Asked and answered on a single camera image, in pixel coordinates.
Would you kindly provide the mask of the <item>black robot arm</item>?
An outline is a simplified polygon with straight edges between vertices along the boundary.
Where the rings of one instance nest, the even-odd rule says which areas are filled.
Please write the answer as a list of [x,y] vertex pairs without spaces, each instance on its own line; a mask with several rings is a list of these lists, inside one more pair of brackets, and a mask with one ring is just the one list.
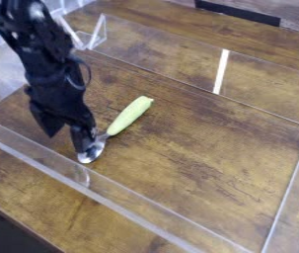
[[96,123],[84,104],[86,62],[72,54],[69,34],[53,20],[43,0],[0,0],[0,37],[24,69],[33,118],[49,136],[69,127],[75,152],[92,149]]

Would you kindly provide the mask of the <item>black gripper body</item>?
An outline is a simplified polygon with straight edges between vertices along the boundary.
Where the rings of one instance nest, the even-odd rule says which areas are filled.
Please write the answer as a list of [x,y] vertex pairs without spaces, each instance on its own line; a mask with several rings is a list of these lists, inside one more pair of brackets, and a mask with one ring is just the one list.
[[25,89],[29,102],[36,102],[65,125],[88,129],[96,127],[92,113],[83,101],[86,86],[76,63],[67,63],[51,75],[27,71],[25,77],[29,83]]

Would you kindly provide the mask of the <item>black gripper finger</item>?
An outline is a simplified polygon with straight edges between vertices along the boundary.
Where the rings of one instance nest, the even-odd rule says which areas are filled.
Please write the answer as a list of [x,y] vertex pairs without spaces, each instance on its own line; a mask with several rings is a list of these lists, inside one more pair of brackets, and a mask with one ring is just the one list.
[[64,122],[33,101],[29,102],[29,110],[41,130],[48,137],[53,137],[63,128]]
[[88,129],[83,126],[71,126],[69,134],[75,152],[84,153],[95,143],[96,128]]

